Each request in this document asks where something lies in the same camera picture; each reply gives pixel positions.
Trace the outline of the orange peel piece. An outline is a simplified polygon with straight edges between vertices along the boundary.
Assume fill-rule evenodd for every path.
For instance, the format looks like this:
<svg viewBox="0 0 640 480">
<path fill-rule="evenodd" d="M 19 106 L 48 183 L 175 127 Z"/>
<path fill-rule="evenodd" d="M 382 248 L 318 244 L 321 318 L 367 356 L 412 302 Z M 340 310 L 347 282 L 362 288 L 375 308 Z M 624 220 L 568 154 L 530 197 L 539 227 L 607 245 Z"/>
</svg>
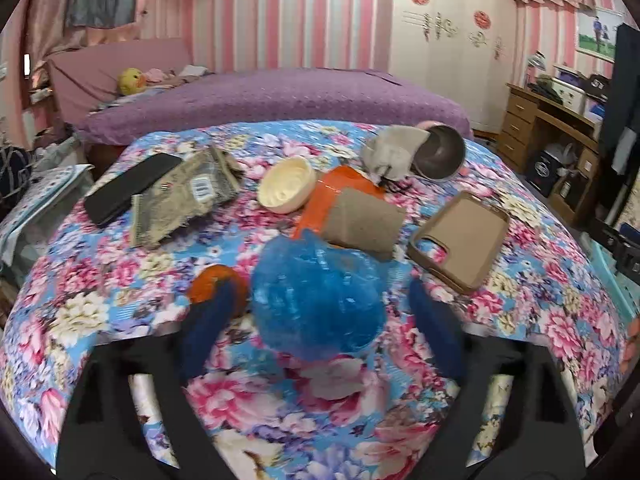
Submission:
<svg viewBox="0 0 640 480">
<path fill-rule="evenodd" d="M 233 285 L 232 316 L 239 318 L 244 314 L 248 304 L 248 281 L 230 266 L 215 264 L 205 268 L 194 278 L 186 296 L 191 304 L 201 304 L 204 301 L 212 300 L 216 295 L 218 286 L 225 282 L 230 282 Z"/>
</svg>

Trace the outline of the grey folded cloth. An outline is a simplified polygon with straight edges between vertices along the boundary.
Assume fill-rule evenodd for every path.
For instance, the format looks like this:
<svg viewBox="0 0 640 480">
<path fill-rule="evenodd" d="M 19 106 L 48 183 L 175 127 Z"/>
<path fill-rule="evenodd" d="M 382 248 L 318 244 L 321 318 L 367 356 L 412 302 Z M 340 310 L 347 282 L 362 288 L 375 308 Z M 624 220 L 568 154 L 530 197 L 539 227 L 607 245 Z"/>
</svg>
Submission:
<svg viewBox="0 0 640 480">
<path fill-rule="evenodd" d="M 374 184 L 383 180 L 400 181 L 410 174 L 416 151 L 430 133 L 421 128 L 389 126 L 364 142 L 360 158 Z"/>
</svg>

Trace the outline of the white appliance under desk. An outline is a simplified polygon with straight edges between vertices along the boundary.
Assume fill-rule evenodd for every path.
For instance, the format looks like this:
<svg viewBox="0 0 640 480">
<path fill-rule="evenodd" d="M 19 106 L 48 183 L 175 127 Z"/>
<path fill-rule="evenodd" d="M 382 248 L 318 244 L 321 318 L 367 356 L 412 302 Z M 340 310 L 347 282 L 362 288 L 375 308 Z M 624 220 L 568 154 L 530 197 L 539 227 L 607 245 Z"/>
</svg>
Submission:
<svg viewBox="0 0 640 480">
<path fill-rule="evenodd" d="M 562 166 L 570 166 L 576 160 L 574 145 L 571 143 L 551 143 L 544 148 L 544 152 Z"/>
</svg>

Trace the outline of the blue plastic bag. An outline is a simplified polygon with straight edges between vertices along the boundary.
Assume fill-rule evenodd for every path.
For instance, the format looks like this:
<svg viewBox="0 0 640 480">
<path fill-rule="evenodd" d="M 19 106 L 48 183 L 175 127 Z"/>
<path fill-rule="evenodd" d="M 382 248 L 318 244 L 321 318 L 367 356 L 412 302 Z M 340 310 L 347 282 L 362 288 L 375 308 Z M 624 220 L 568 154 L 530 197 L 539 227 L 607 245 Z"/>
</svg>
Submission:
<svg viewBox="0 0 640 480">
<path fill-rule="evenodd" d="M 250 277 L 250 310 L 262 342 L 307 362 L 362 351 L 386 323 L 389 270 L 310 231 L 298 240 L 273 238 Z"/>
</svg>

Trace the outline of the desk lamp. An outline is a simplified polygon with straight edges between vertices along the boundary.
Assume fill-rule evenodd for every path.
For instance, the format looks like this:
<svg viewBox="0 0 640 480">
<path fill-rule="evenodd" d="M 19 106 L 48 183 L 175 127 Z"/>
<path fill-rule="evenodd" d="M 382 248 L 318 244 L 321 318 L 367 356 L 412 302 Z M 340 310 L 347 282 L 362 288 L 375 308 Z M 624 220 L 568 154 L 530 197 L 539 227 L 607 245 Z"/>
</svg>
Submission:
<svg viewBox="0 0 640 480">
<path fill-rule="evenodd" d="M 523 76 L 523 84 L 527 87 L 532 84 L 539 72 L 546 70 L 546 57 L 540 51 L 536 51 L 534 54 L 529 55 L 526 62 L 526 69 Z"/>
</svg>

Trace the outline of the light blue laundry basket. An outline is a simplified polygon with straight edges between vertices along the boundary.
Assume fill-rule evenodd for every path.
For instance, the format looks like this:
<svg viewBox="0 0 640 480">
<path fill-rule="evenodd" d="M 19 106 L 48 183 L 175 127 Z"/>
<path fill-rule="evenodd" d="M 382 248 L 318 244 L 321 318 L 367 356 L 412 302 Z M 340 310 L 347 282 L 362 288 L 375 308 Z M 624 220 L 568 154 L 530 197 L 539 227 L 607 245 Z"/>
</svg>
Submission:
<svg viewBox="0 0 640 480">
<path fill-rule="evenodd" d="M 590 261 L 622 322 L 628 325 L 638 318 L 639 285 L 617 271 L 611 254 L 594 240 L 591 242 Z"/>
</svg>

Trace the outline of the small framed couple photo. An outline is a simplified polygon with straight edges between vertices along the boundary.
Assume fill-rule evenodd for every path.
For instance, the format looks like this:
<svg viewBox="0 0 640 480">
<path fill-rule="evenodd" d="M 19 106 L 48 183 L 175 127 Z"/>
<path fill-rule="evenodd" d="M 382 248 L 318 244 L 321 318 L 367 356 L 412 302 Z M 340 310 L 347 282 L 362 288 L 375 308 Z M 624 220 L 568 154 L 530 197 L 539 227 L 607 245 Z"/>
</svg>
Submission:
<svg viewBox="0 0 640 480">
<path fill-rule="evenodd" d="M 617 29 L 624 23 L 620 12 L 603 8 L 580 10 L 577 13 L 576 50 L 614 62 Z"/>
</svg>

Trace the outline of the wooden desk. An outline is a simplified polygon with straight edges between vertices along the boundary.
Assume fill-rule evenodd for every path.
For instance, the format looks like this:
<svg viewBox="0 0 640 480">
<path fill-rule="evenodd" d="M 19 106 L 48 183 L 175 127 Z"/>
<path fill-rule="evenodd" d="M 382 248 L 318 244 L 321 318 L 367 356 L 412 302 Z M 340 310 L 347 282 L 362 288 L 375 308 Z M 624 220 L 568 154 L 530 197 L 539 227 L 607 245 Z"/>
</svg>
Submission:
<svg viewBox="0 0 640 480">
<path fill-rule="evenodd" d="M 509 84 L 509 99 L 498 135 L 498 155 L 524 174 L 550 144 L 568 146 L 577 156 L 568 174 L 550 192 L 550 207 L 573 228 L 585 226 L 593 214 L 594 191 L 600 169 L 594 125 L 563 105 Z"/>
</svg>

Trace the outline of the pink sofa headboard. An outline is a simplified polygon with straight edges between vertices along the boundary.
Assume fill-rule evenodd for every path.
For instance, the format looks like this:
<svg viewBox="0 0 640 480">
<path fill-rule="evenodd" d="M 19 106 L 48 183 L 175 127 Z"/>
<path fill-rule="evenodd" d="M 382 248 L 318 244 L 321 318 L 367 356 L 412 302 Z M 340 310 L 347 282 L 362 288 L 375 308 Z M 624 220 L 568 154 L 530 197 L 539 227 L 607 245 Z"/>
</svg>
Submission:
<svg viewBox="0 0 640 480">
<path fill-rule="evenodd" d="M 126 68 L 178 73 L 191 63 L 181 38 L 147 39 L 58 52 L 47 70 L 64 122 L 77 125 L 98 104 L 118 97 L 117 79 Z"/>
</svg>

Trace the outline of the floral blue bed sheet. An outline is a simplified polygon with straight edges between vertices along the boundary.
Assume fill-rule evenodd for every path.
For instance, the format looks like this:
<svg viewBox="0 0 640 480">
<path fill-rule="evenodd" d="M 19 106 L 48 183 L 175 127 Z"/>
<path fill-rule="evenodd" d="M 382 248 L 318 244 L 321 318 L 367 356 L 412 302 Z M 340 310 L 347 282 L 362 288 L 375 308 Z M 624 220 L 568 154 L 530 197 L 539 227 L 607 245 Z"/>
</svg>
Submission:
<svg viewBox="0 0 640 480">
<path fill-rule="evenodd" d="M 244 171 L 230 204 L 175 232 L 153 250 L 129 241 L 124 214 L 96 228 L 76 206 L 32 267 L 1 341 L 1 399 L 18 430 L 48 463 L 64 412 L 97 336 L 139 337 L 186 312 L 186 293 L 213 264 L 250 275 L 273 237 L 295 217 L 259 205 L 259 179 L 300 156 L 329 170 L 356 162 L 374 125 L 258 122 L 153 132 L 111 168 L 117 176 L 151 155 L 189 157 L 207 145 L 227 150 Z M 462 191 L 510 217 L 488 279 L 460 295 L 431 275 L 428 292 L 465 320 L 500 336 L 544 335 L 568 382 L 580 426 L 592 434 L 620 382 L 625 330 L 574 238 L 494 154 L 469 142 L 461 171 L 432 183 L 413 178 L 387 200 L 405 209 L 402 235 Z M 214 445 L 242 479 L 401 479 L 444 419 L 456 388 L 440 378 L 405 298 L 416 273 L 398 245 L 385 303 L 387 324 L 366 353 L 304 364 L 266 348 L 244 316 L 218 339 L 203 376 L 186 395 Z"/>
</svg>

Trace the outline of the white wardrobe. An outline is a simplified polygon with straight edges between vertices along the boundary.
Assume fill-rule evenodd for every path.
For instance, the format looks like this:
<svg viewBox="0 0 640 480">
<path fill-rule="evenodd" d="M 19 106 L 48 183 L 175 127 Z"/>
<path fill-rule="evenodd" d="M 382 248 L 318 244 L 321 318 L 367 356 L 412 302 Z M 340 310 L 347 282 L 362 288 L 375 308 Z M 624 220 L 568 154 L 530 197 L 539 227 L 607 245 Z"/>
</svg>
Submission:
<svg viewBox="0 0 640 480">
<path fill-rule="evenodd" d="M 458 103 L 497 133 L 509 99 L 514 0 L 393 0 L 390 73 Z"/>
</svg>

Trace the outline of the orange flat plastic sheet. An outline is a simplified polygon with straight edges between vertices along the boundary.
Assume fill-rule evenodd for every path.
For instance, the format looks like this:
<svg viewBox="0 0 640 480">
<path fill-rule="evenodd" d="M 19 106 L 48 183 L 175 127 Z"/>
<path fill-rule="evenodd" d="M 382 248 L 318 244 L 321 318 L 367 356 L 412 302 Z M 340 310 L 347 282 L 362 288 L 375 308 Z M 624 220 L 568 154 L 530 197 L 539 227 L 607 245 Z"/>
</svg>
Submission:
<svg viewBox="0 0 640 480">
<path fill-rule="evenodd" d="M 320 234 L 329 211 L 344 188 L 354 188 L 376 198 L 384 197 L 382 188 L 376 186 L 356 169 L 351 166 L 337 166 L 318 179 L 297 222 L 296 230 L 292 235 L 294 240 L 301 237 L 305 230 Z"/>
</svg>

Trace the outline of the brown phone case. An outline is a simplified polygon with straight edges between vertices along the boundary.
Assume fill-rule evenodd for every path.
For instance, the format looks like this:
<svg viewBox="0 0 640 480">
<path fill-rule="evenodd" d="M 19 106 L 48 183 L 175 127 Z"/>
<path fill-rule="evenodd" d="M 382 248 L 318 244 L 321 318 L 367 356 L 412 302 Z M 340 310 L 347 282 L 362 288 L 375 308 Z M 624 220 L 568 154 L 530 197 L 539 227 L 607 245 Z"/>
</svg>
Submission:
<svg viewBox="0 0 640 480">
<path fill-rule="evenodd" d="M 480 288 L 494 265 L 509 229 L 506 211 L 461 192 L 412 233 L 408 258 L 459 294 Z M 420 248 L 424 240 L 446 252 L 437 262 Z"/>
</svg>

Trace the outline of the cream plastic bowl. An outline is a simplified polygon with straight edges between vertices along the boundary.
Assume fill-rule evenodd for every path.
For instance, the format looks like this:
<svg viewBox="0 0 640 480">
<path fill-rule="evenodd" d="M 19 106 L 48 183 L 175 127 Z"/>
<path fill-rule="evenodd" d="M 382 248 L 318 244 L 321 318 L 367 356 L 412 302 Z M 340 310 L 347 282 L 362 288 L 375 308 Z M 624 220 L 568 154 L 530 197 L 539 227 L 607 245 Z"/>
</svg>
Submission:
<svg viewBox="0 0 640 480">
<path fill-rule="evenodd" d="M 307 203 L 316 183 L 316 170 L 306 158 L 282 159 L 260 180 L 258 203 L 275 214 L 289 214 Z"/>
</svg>

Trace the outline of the yellow duck plush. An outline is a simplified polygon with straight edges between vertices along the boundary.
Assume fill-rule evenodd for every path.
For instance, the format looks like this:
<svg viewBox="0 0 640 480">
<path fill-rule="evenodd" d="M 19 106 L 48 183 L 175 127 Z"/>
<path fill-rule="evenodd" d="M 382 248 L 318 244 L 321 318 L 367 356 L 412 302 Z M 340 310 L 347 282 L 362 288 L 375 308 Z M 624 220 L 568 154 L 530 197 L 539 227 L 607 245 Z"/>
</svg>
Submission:
<svg viewBox="0 0 640 480">
<path fill-rule="evenodd" d="M 145 73 L 138 68 L 126 68 L 119 76 L 117 87 L 121 96 L 133 96 L 146 89 Z"/>
</svg>

